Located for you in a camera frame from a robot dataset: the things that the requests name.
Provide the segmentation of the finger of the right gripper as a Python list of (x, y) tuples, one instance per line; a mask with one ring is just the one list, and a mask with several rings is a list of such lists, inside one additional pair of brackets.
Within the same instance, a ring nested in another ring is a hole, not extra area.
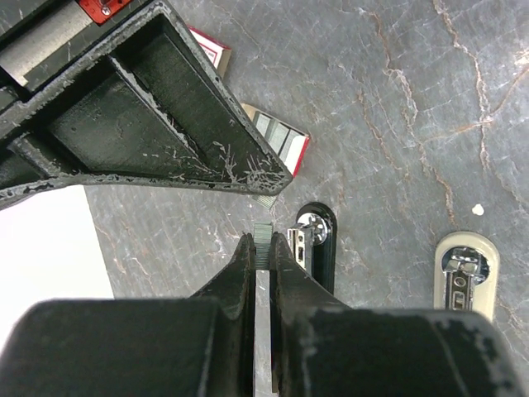
[(1, 102), (1, 205), (72, 185), (275, 195), (292, 176), (169, 1), (143, 1), (28, 101)]

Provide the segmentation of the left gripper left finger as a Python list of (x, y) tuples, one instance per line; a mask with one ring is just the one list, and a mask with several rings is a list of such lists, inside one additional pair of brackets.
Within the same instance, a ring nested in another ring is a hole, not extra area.
[(252, 396), (255, 244), (172, 299), (62, 299), (30, 307), (1, 355), (4, 396)]

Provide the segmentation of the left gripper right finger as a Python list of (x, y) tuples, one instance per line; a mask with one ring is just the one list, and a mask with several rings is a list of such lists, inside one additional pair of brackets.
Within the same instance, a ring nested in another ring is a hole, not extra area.
[(523, 396), (489, 320), (439, 309), (353, 309), (270, 245), (272, 387), (281, 396)]

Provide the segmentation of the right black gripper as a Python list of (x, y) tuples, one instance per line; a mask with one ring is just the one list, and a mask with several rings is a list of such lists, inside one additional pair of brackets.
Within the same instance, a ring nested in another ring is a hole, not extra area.
[(143, 1), (2, 1), (1, 102), (28, 101)]

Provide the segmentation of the silver staple strip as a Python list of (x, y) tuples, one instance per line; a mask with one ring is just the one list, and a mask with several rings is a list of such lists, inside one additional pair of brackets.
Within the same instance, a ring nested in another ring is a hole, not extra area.
[(254, 225), (256, 248), (255, 291), (255, 396), (274, 396), (272, 391), (269, 247), (273, 234), (271, 222)]

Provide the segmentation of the red white staple box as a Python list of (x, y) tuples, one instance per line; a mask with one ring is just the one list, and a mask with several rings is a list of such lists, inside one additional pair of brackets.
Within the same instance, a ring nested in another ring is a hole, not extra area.
[(193, 26), (188, 25), (188, 29), (223, 78), (231, 58), (232, 48)]

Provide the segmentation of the white black stapler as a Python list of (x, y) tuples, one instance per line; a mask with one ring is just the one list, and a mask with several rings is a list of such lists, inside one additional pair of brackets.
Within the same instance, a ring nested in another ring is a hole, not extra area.
[(494, 318), (500, 255), (497, 247), (475, 232), (452, 232), (436, 246), (433, 306), (474, 311)]

